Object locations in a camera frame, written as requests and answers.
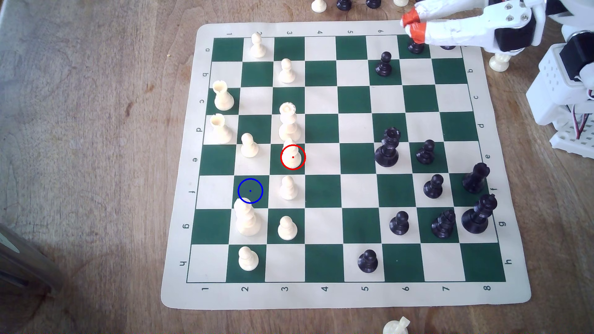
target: wooden table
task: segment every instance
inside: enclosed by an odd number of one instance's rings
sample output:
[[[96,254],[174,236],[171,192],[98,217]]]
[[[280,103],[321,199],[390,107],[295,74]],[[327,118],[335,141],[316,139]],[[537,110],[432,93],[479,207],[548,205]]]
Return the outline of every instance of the wooden table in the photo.
[[[526,90],[560,26],[487,71],[527,258],[525,304],[181,311],[160,302],[197,29],[246,21],[396,20],[412,6],[356,0],[6,0],[0,21],[0,221],[66,276],[25,332],[585,332],[594,328],[594,160],[553,150]],[[485,66],[490,54],[485,53]],[[15,310],[15,304],[1,306]]]

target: white chess piece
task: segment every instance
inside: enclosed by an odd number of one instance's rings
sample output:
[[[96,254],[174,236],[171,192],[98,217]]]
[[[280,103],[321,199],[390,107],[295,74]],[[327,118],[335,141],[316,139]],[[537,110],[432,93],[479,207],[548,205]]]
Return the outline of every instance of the white chess piece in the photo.
[[[295,235],[297,235],[297,225],[293,223],[293,219],[289,216],[283,216],[280,218],[279,228],[278,228],[279,237],[282,240],[292,240]]]
[[[281,71],[279,73],[279,80],[282,83],[292,83],[295,81],[295,72],[291,66],[291,61],[287,58],[280,61]]]
[[[252,251],[247,246],[243,246],[239,249],[239,267],[247,272],[250,272],[258,266],[258,254]]]
[[[249,50],[254,58],[262,58],[266,54],[266,48],[262,45],[262,35],[259,33],[252,34],[252,48]]]
[[[280,105],[280,121],[283,123],[279,128],[279,137],[285,141],[291,138],[293,141],[298,141],[301,138],[301,129],[297,121],[297,115],[295,114],[295,105],[290,102],[285,102]]]
[[[258,144],[254,142],[252,135],[244,133],[241,136],[241,154],[245,157],[255,157],[258,151]]]
[[[233,107],[235,100],[228,91],[227,83],[223,80],[217,80],[213,83],[213,90],[216,94],[214,106],[220,111],[226,111]]]
[[[225,116],[214,114],[210,117],[210,125],[213,127],[214,136],[219,144],[226,144],[231,140],[233,133],[225,125]]]

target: black pawn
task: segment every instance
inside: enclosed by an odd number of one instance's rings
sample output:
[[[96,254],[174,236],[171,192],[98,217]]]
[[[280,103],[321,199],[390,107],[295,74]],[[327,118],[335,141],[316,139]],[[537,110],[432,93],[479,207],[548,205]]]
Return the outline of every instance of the black pawn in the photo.
[[[357,261],[359,269],[364,273],[372,273],[377,269],[377,255],[373,250],[366,250]]]
[[[497,200],[493,194],[484,194],[475,203],[474,208],[468,209],[462,214],[462,226],[474,234],[485,232],[489,226],[489,220],[493,210],[497,207]]]
[[[440,174],[435,174],[431,177],[431,180],[427,181],[423,186],[423,193],[429,198],[437,198],[441,196],[444,189],[441,186],[444,183],[444,177]]]
[[[448,209],[440,213],[437,219],[431,224],[431,232],[440,238],[449,238],[456,226],[456,214],[454,210]]]
[[[477,163],[472,172],[466,174],[462,179],[462,187],[469,193],[478,194],[485,188],[485,178],[489,176],[491,169],[484,162]]]
[[[375,150],[375,161],[383,167],[392,167],[398,161],[396,148],[400,144],[400,130],[389,128],[384,131],[384,138],[381,146]]]
[[[390,220],[390,231],[396,235],[403,235],[408,231],[408,213],[405,211],[398,211],[396,217]]]
[[[425,140],[425,142],[423,143],[423,147],[421,147],[416,152],[416,159],[423,165],[429,165],[433,162],[433,160],[435,160],[435,154],[433,153],[434,149],[435,142],[431,139]]]
[[[385,51],[381,54],[381,62],[377,64],[375,67],[375,72],[382,77],[387,77],[392,73],[392,65],[390,65],[390,61],[392,60],[392,54],[390,52]]]

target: chess board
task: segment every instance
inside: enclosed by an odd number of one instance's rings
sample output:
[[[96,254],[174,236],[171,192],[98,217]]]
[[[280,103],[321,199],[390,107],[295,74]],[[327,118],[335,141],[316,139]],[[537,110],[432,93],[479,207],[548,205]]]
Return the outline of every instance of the chess board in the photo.
[[[260,32],[267,52],[250,55]],[[522,241],[485,68],[479,48],[427,46],[414,55],[397,21],[208,24],[196,36],[178,179],[162,285],[172,308],[221,310],[352,308],[523,303],[530,286]],[[374,71],[384,51],[393,72]],[[289,58],[296,80],[283,84],[280,61]],[[223,80],[235,100],[228,111],[214,105],[212,84]],[[302,130],[296,140],[304,159],[298,169],[280,160],[279,106],[296,106]],[[220,113],[233,131],[217,144],[210,117]],[[386,128],[402,133],[398,162],[374,160]],[[252,134],[256,157],[240,152]],[[420,164],[415,152],[427,139],[435,161]],[[464,174],[485,162],[491,173],[480,194],[462,187]],[[441,174],[443,194],[423,193]],[[298,188],[279,196],[281,179]],[[498,207],[481,234],[467,232],[462,213],[481,194]],[[235,226],[234,201],[254,202],[262,223],[245,237]],[[456,213],[450,238],[430,225],[446,209]],[[395,235],[398,211],[410,228]],[[277,233],[290,216],[297,236]],[[238,251],[248,246],[258,267],[244,271]],[[359,270],[366,249],[377,253],[372,273]]]

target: red circle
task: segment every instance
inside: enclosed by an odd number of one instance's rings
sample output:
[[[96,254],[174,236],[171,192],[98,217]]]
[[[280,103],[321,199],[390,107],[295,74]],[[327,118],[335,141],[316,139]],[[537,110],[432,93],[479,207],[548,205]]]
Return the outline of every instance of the red circle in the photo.
[[[301,162],[301,165],[297,166],[296,168],[289,168],[289,167],[287,167],[287,166],[285,165],[285,163],[283,162],[283,152],[284,152],[284,151],[287,149],[287,147],[291,147],[291,146],[297,146],[298,148],[300,148],[300,149],[303,151],[303,161]],[[297,145],[297,144],[291,144],[291,145],[287,145],[287,147],[285,147],[285,148],[284,148],[282,151],[280,151],[280,163],[282,163],[282,164],[283,164],[283,166],[284,166],[286,169],[290,169],[291,171],[294,171],[294,170],[296,170],[296,169],[299,169],[299,168],[303,167],[303,164],[305,163],[305,150],[304,150],[304,149],[303,149],[301,146],[299,146],[299,145]]]

